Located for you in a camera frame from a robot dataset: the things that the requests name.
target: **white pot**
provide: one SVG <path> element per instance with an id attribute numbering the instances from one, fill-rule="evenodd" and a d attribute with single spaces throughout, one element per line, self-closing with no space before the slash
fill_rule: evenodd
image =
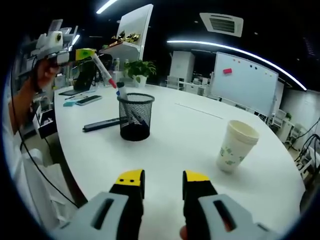
<path id="1" fill-rule="evenodd" d="M 147 77 L 143 75 L 133 76 L 134 84 L 136 88 L 144 88 L 146 86 Z"/>

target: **potted plant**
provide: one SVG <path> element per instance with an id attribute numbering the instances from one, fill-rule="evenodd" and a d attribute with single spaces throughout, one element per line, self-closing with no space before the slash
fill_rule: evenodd
<path id="1" fill-rule="evenodd" d="M 144 88 L 147 82 L 147 78 L 150 75 L 155 75 L 156 66 L 152 61 L 133 61 L 124 64 L 124 68 L 127 71 L 129 78 L 132 78 L 137 88 Z"/>
<path id="2" fill-rule="evenodd" d="M 288 119 L 289 121 L 291 121 L 292 116 L 289 112 L 286 113 L 285 118 Z"/>

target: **phone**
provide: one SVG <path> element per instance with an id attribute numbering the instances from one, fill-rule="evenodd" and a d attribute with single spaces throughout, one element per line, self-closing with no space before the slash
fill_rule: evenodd
<path id="1" fill-rule="evenodd" d="M 88 125 L 85 125 L 82 129 L 83 132 L 87 133 L 87 132 L 91 132 L 94 130 L 99 130 L 99 129 L 104 129 L 107 127 L 111 127 L 111 126 L 115 126 L 118 124 L 124 124 L 127 123 L 128 120 L 126 118 L 114 118 L 114 119 L 110 119 L 110 120 L 106 120 L 106 121 L 100 121 L 100 122 L 95 122 L 95 123 L 91 123 Z"/>
<path id="2" fill-rule="evenodd" d="M 75 104 L 79 105 L 79 106 L 84 106 L 84 105 L 87 105 L 87 104 L 90 104 L 90 103 L 93 103 L 95 101 L 98 101 L 102 99 L 102 96 L 99 96 L 99 95 L 94 95 L 94 96 L 89 96 L 85 99 L 82 99 L 82 100 L 79 100 L 77 101 Z"/>

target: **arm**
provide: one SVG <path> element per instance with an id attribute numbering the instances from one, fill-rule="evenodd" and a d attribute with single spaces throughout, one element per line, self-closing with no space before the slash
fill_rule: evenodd
<path id="1" fill-rule="evenodd" d="M 47 59 L 40 60 L 35 68 L 34 73 L 36 74 L 32 74 L 32 78 L 36 78 L 38 89 L 43 89 L 48 85 L 59 71 L 57 65 Z M 13 96 L 13 104 L 12 101 L 9 103 L 9 116 L 13 134 L 16 134 L 19 127 L 25 123 L 30 104 L 36 94 L 35 83 L 32 78 L 29 77 L 19 93 Z"/>

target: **black remote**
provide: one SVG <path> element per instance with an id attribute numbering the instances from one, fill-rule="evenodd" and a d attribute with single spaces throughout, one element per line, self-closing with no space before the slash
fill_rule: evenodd
<path id="1" fill-rule="evenodd" d="M 104 128 L 118 125 L 120 123 L 126 123 L 126 122 L 128 122 L 127 119 L 124 118 L 124 119 L 120 120 L 120 118 L 118 117 L 118 118 L 114 118 L 114 119 L 110 119 L 110 120 L 105 120 L 105 121 L 100 121 L 100 122 L 95 122 L 95 123 L 85 125 L 83 127 L 82 131 L 87 133 L 87 132 L 91 132 L 94 130 L 104 129 Z"/>

